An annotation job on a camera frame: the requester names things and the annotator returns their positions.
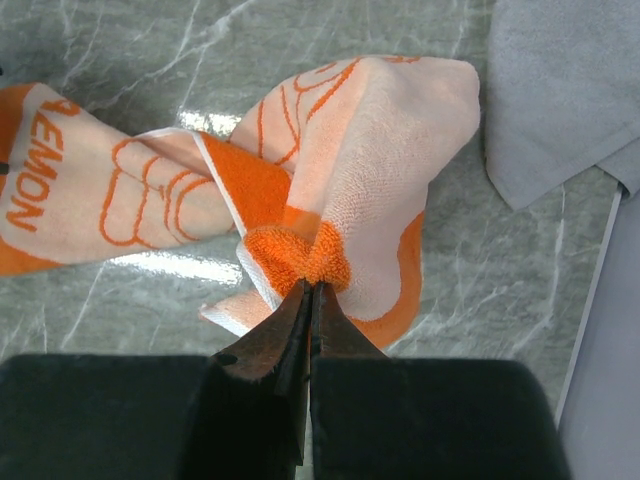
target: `towel fold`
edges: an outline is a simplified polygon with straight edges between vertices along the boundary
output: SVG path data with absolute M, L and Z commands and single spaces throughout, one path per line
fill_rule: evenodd
M 522 208 L 598 165 L 640 190 L 640 2 L 498 0 L 487 171 Z
M 44 85 L 0 91 L 0 273 L 241 235 L 255 289 L 201 315 L 242 335 L 330 282 L 376 345 L 418 312 L 428 183 L 479 123 L 469 64 L 359 57 L 283 82 L 228 141 L 128 137 Z

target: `gray cloth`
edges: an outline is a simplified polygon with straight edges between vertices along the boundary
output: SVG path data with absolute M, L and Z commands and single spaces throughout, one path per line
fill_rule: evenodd
M 640 189 L 640 0 L 497 0 L 487 172 L 514 209 L 598 165 Z

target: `marble surface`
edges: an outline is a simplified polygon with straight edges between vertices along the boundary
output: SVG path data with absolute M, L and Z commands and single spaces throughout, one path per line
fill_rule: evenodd
M 484 77 L 492 4 L 0 0 L 0 87 L 48 83 L 129 134 L 182 125 L 225 135 L 281 80 L 335 59 L 454 57 Z M 512 212 L 476 136 L 432 184 L 422 311 L 388 352 L 521 359 L 554 405 L 615 190 L 592 169 Z M 0 359 L 215 352 L 234 336 L 196 313 L 249 286 L 237 240 L 0 279 Z

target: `orange and white towel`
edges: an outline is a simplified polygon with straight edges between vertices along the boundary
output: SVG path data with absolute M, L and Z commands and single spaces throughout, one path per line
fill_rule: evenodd
M 286 80 L 227 141 L 129 137 L 44 85 L 0 90 L 0 274 L 235 225 L 255 290 L 202 316 L 242 335 L 299 278 L 326 281 L 384 346 L 418 311 L 427 186 L 476 131 L 478 89 L 464 62 L 359 57 Z

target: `orange stripe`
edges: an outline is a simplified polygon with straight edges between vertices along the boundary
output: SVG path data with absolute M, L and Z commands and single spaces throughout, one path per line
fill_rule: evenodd
M 109 242 L 112 245 L 123 246 L 123 247 L 133 245 L 135 240 L 133 238 L 127 242 L 120 242 L 117 240 L 113 240 L 107 234 L 105 223 L 107 221 L 109 208 L 111 207 L 111 202 L 113 202 L 113 195 L 116 191 L 116 184 L 118 183 L 118 175 L 120 173 L 123 173 L 122 169 L 118 166 L 118 162 L 116 158 L 120 150 L 122 150 L 124 147 L 126 147 L 129 143 L 133 142 L 134 140 L 135 139 L 133 138 L 125 138 L 124 140 L 119 142 L 115 147 L 113 147 L 113 150 L 111 150 L 111 161 L 113 162 L 114 169 L 113 169 L 113 172 L 111 173 L 111 179 L 109 180 L 109 189 L 107 190 L 107 196 L 104 199 L 104 202 L 102 204 L 102 211 L 100 212 L 100 235 L 102 235 L 102 238 L 104 238 L 106 242 Z
M 193 182 L 191 185 L 189 185 L 187 188 L 185 188 L 183 191 L 180 192 L 180 195 L 178 195 L 178 200 L 176 202 L 176 211 L 173 219 L 176 229 L 182 234 L 184 238 L 191 240 L 192 242 L 197 242 L 200 239 L 188 235 L 180 226 L 180 215 L 179 215 L 180 207 L 182 206 L 182 201 L 184 200 L 184 197 L 187 193 L 191 192 L 192 190 L 198 188 L 200 185 L 203 185 L 205 183 L 214 183 L 214 182 L 209 180 L 208 178 L 201 178 L 200 180 L 196 180 L 195 182 Z
M 291 132 L 293 141 L 297 145 L 299 142 L 298 132 L 296 132 L 295 128 L 293 128 L 293 124 L 291 123 L 291 117 L 289 116 L 289 109 L 287 108 L 287 99 L 284 93 L 284 86 L 280 86 L 280 97 L 282 99 L 282 110 L 284 111 L 284 118 L 287 121 L 287 125 L 289 126 L 289 131 Z
M 342 72 L 342 76 L 340 77 L 340 80 L 338 80 L 338 82 L 333 87 L 331 87 L 327 93 L 325 93 L 322 97 L 320 97 L 320 100 L 318 100 L 316 104 L 311 108 L 311 110 L 309 110 L 309 113 L 307 114 L 307 122 L 311 120 L 311 117 L 313 117 L 324 106 L 325 103 L 327 103 L 327 100 L 329 100 L 331 96 L 338 91 L 338 89 L 342 86 L 342 84 L 347 81 L 347 79 L 349 78 L 349 76 L 351 76 L 351 74 L 353 73 L 353 70 L 356 68 L 356 65 L 358 64 L 359 61 L 360 59 L 357 59 L 356 61 L 351 63 L 351 65 L 349 65 L 347 68 L 345 68 L 344 71 Z
M 0 90 L 0 162 L 9 163 L 20 124 L 22 123 L 22 105 L 33 88 L 31 85 L 7 87 Z M 4 189 L 7 177 L 0 175 L 0 193 Z
M 144 184 L 144 192 L 142 193 L 142 202 L 140 202 L 140 206 L 138 207 L 138 213 L 136 215 L 136 222 L 133 224 L 133 234 L 134 234 L 134 239 L 140 243 L 141 245 L 144 245 L 147 248 L 154 248 L 152 245 L 149 245 L 148 243 L 146 243 L 144 240 L 142 240 L 140 238 L 140 236 L 138 235 L 138 232 L 140 230 L 140 224 L 142 223 L 142 216 L 144 214 L 144 207 L 147 205 L 147 200 L 149 197 L 149 184 L 147 183 L 147 176 L 149 175 L 149 170 L 151 169 L 151 166 L 158 160 L 160 159 L 160 155 L 156 155 L 155 157 L 151 158 L 147 163 L 145 163 L 144 168 L 142 169 L 142 183 Z
M 171 209 L 171 192 L 173 191 L 173 187 L 176 186 L 176 183 L 178 183 L 180 180 L 182 180 L 184 177 L 186 177 L 190 173 L 191 173 L 190 170 L 183 170 L 178 175 L 173 177 L 169 182 L 169 185 L 167 186 L 167 194 L 166 194 L 167 199 L 165 200 L 165 206 L 164 206 L 164 226 L 167 228 L 167 231 L 169 232 L 171 232 L 171 228 L 169 227 L 169 210 Z
M 291 159 L 291 157 L 293 157 L 293 155 L 298 151 L 299 148 L 300 148 L 300 145 L 294 145 L 293 147 L 291 147 L 291 150 L 289 150 L 284 157 L 275 161 L 273 164 L 280 166 L 283 163 L 288 162 Z
M 309 92 L 311 90 L 314 90 L 318 87 L 321 87 L 322 85 L 324 85 L 325 83 L 330 83 L 333 82 L 334 80 L 336 80 L 337 78 L 340 78 L 340 75 L 342 75 L 342 73 L 344 72 L 344 70 L 336 73 L 333 77 L 327 78 L 319 83 L 315 83 L 313 85 L 308 85 L 306 87 L 301 87 L 300 83 L 299 83 L 299 78 L 300 75 L 298 75 L 296 78 L 294 78 L 293 80 L 293 88 L 296 90 L 296 92 L 298 93 L 306 93 Z
M 400 237 L 400 295 L 386 314 L 372 322 L 352 318 L 351 321 L 377 347 L 385 347 L 404 335 L 420 310 L 422 289 L 421 242 L 424 212 L 407 226 Z
M 263 158 L 263 149 L 264 149 L 264 126 L 262 124 L 264 115 L 264 98 L 260 100 L 260 105 L 258 106 L 258 156 Z

